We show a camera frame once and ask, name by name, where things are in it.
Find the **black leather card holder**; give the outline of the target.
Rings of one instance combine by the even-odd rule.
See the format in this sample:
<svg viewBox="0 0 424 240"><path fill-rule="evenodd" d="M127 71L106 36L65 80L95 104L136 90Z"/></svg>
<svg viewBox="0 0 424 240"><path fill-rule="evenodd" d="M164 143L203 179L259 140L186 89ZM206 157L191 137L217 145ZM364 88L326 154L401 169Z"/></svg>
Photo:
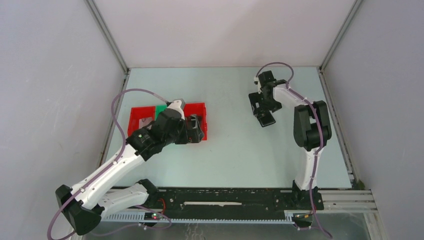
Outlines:
<svg viewBox="0 0 424 240"><path fill-rule="evenodd" d="M270 111L261 111L258 113L256 118L260 126L263 128L276 123L276 120Z"/></svg>

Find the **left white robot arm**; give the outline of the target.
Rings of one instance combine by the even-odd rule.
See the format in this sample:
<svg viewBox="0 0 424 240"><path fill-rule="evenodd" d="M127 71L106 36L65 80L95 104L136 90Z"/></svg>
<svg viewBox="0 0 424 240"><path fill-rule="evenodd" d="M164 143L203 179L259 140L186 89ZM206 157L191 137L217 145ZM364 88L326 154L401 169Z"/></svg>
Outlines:
<svg viewBox="0 0 424 240"><path fill-rule="evenodd" d="M158 189L148 179L114 193L108 191L126 174L171 144L195 144L206 139L206 115L166 108L155 120L134 130L118 152L73 186L55 190L60 213L79 236L90 233L105 217L128 207L153 208Z"/></svg>

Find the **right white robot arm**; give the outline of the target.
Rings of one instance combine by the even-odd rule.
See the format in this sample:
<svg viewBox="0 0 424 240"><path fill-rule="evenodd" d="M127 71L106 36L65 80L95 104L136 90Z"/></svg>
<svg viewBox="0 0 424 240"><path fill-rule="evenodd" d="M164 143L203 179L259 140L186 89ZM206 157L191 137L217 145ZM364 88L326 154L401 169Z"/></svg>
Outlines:
<svg viewBox="0 0 424 240"><path fill-rule="evenodd" d="M316 175L322 150L332 137L328 106L325 101L309 101L272 71L254 77L257 91L248 95L252 113L262 127L274 124L273 113L286 107L293 111L293 138L302 148L300 170L293 181L291 204L304 209L318 193Z"/></svg>

